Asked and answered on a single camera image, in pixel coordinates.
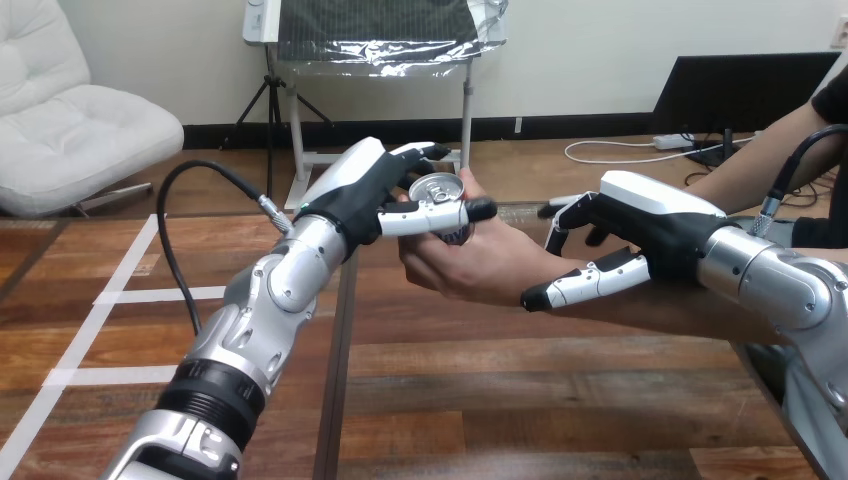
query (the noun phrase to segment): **black sleeve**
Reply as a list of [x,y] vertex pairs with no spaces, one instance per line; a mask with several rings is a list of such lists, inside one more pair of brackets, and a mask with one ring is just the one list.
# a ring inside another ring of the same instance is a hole
[[827,123],[848,123],[848,67],[813,97],[813,108]]

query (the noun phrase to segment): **power strip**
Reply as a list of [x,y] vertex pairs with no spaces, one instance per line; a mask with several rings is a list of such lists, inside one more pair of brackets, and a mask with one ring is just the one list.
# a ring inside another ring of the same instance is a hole
[[660,135],[654,137],[654,148],[657,150],[675,150],[679,148],[694,147],[692,140],[687,140],[683,135]]

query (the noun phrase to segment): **white cable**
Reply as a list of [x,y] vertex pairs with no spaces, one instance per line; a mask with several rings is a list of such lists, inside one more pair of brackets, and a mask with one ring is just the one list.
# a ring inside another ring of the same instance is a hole
[[[745,143],[745,142],[750,142],[753,139],[754,139],[754,137],[743,138],[741,140],[734,140],[733,143]],[[588,164],[588,165],[632,165],[632,164],[636,164],[636,163],[662,162],[662,161],[671,160],[671,159],[674,159],[674,158],[685,157],[686,155],[692,155],[693,153],[708,152],[710,150],[715,150],[717,148],[722,148],[724,146],[724,145],[719,144],[719,145],[714,145],[712,147],[702,148],[700,150],[692,150],[690,152],[677,153],[677,154],[674,154],[674,155],[669,155],[669,156],[660,157],[660,158],[649,158],[647,160],[581,160],[579,158],[575,158],[575,157],[571,156],[571,154],[568,153],[569,150],[571,150],[573,147],[576,147],[578,145],[616,145],[616,146],[621,146],[621,147],[653,147],[654,144],[653,143],[604,142],[604,141],[588,140],[588,141],[585,141],[585,142],[572,143],[571,145],[565,147],[564,153],[565,153],[566,157],[568,157],[569,159],[571,159],[572,161],[575,161],[577,163],[584,163],[584,164]]]

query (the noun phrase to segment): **computer monitor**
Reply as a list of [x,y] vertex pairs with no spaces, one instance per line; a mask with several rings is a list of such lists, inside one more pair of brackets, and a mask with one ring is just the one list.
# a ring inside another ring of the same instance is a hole
[[[839,55],[678,57],[654,108],[652,130],[718,134],[717,140],[726,130],[763,130],[808,101]],[[724,160],[725,150],[708,152],[710,159],[702,155],[693,160],[716,166]]]

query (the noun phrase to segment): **tripod stand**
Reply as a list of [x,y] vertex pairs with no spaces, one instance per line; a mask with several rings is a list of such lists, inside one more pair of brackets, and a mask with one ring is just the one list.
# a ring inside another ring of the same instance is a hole
[[[268,138],[267,138],[267,150],[268,150],[268,181],[266,185],[266,195],[268,198],[272,198],[272,187],[273,187],[273,159],[274,159],[274,128],[276,127],[279,130],[283,129],[283,121],[280,115],[280,97],[278,93],[279,88],[288,88],[286,82],[280,78],[276,72],[274,71],[274,56],[272,55],[271,48],[268,44],[265,44],[265,62],[268,66],[268,74],[265,75],[262,86],[259,87],[259,90],[256,92],[256,95],[253,96],[253,99],[247,104],[247,108],[241,114],[236,124],[233,126],[233,129],[230,133],[224,137],[224,142],[218,147],[219,150],[224,150],[230,147],[230,140],[238,133],[238,130],[244,124],[244,119],[247,118],[247,115],[253,110],[253,107],[256,105],[256,102],[259,101],[259,97],[265,92],[265,89],[268,89]],[[333,122],[327,118],[326,115],[321,113],[314,105],[312,105],[308,100],[297,95],[297,100],[300,101],[306,108],[311,110],[315,115],[324,121],[324,123],[332,127]]]

